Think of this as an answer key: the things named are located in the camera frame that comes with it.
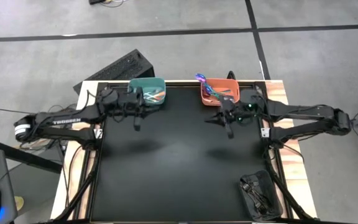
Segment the purple object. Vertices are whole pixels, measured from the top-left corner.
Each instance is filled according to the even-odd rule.
[[[205,76],[203,74],[197,73],[196,74],[196,79],[201,83],[201,85],[203,86],[205,92],[208,95],[211,95],[214,92],[212,87],[206,83],[206,78],[205,78]]]
[[[196,79],[200,82],[200,83],[206,83],[206,78],[203,74],[197,73],[196,74]]]

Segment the green bowl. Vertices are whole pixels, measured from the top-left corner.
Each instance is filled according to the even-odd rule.
[[[165,101],[167,87],[162,78],[134,78],[128,84],[128,91],[143,88],[143,98],[149,105],[161,105]]]

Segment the black tray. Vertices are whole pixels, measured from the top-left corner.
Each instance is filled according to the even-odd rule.
[[[228,139],[224,128],[203,122],[217,108],[202,104],[199,83],[167,83],[163,110],[143,120],[140,132],[133,118],[107,119],[91,221],[252,220],[238,180],[266,169],[261,120],[233,124],[235,138]]]

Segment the black box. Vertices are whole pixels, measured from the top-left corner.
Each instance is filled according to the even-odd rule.
[[[111,63],[84,81],[90,80],[131,80],[133,78],[155,77],[153,65],[137,50]],[[82,82],[73,86],[79,95]]]

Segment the wooden table edge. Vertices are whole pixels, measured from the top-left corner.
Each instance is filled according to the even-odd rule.
[[[269,99],[281,101],[282,103],[288,104],[287,95],[285,93],[284,84],[282,80],[238,80],[239,82],[265,82],[267,88],[267,94]],[[86,103],[87,91],[89,91],[92,95],[96,95],[96,90],[98,87],[98,83],[100,82],[109,82],[109,83],[127,83],[127,80],[114,80],[114,81],[83,81],[81,92],[78,97],[77,109],[81,109],[84,107]],[[198,82],[197,80],[166,80],[167,83],[173,82]],[[89,96],[87,105],[94,104],[94,98]],[[81,129],[85,127],[89,127],[89,124],[86,123],[76,123],[73,125],[73,129]],[[275,123],[275,126],[280,126],[283,128],[289,128],[293,126],[293,121],[291,119],[284,119]],[[294,149],[300,151],[300,147],[298,141],[289,141],[288,145],[293,147]],[[80,145],[77,142],[70,141],[68,143],[66,149],[65,163],[63,168],[66,171],[66,175],[68,178],[68,166],[73,157],[74,152]],[[80,181],[81,170],[83,166],[85,152],[83,150],[79,150],[76,153],[75,160],[73,161],[73,167],[71,169],[71,177],[70,177],[70,189],[69,189],[69,198],[76,194],[78,190],[78,183]],[[292,155],[290,151],[282,149],[280,151],[280,155],[282,157],[283,169],[286,177],[286,183],[288,190],[294,196],[295,200],[303,207],[306,213],[311,215],[312,217],[317,217],[316,210],[314,207],[313,198],[311,195],[308,178],[305,171],[305,166],[302,163],[302,160]],[[89,166],[87,170],[87,174],[91,169],[91,165],[94,161],[94,153],[91,153],[89,157]],[[86,213],[86,206],[88,203],[89,190],[84,193],[81,201],[81,209],[79,218],[84,218]],[[276,188],[278,193],[278,197],[282,202],[283,208],[283,196],[281,191]],[[50,218],[56,218],[59,216],[62,211],[65,209],[65,199],[66,199],[66,189],[65,189],[65,181],[63,171],[60,174],[60,179],[57,187],[57,193],[55,196],[55,200],[53,203],[53,208],[51,212]]]

